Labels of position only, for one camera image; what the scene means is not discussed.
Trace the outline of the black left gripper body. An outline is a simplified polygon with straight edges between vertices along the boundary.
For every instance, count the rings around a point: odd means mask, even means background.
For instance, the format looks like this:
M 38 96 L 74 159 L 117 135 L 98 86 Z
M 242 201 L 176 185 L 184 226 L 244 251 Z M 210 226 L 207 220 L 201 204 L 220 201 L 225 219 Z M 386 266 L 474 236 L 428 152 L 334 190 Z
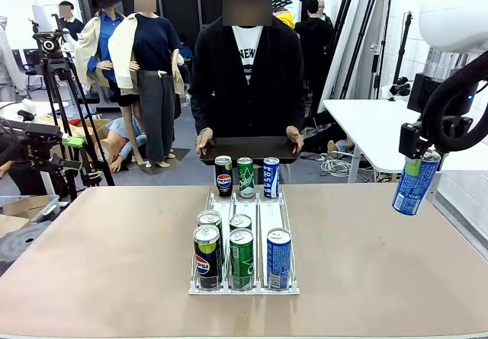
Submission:
M 24 137 L 21 140 L 21 157 L 35 166 L 46 166 L 51 159 L 50 150 L 54 146 L 51 139 Z

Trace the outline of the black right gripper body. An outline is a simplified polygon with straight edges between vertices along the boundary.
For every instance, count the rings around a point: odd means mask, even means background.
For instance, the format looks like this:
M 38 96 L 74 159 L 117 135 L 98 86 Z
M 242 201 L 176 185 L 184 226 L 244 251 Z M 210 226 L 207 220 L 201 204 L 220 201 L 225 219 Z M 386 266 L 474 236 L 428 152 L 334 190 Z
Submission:
M 443 140 L 446 142 L 469 141 L 473 121 L 472 118 L 466 116 L 443 116 L 441 120 Z

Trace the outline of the person left hand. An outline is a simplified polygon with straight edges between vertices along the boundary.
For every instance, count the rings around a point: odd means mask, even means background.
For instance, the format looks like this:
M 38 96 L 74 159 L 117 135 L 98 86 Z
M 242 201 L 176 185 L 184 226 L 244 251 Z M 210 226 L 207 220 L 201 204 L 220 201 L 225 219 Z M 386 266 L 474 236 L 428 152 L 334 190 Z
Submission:
M 299 131 L 298 128 L 295 126 L 288 126 L 286 129 L 286 134 L 287 138 L 292 142 L 293 144 L 293 153 L 294 154 L 299 154 L 301 149 L 303 148 L 303 137 Z

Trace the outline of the person right hand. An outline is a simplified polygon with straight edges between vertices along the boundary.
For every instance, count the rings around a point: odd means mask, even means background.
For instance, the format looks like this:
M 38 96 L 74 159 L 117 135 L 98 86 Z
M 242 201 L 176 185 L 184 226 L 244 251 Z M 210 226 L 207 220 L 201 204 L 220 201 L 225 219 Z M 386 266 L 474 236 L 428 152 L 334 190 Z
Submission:
M 209 127 L 202 129 L 195 140 L 195 151 L 199 155 L 207 154 L 207 145 L 214 137 L 213 130 Z

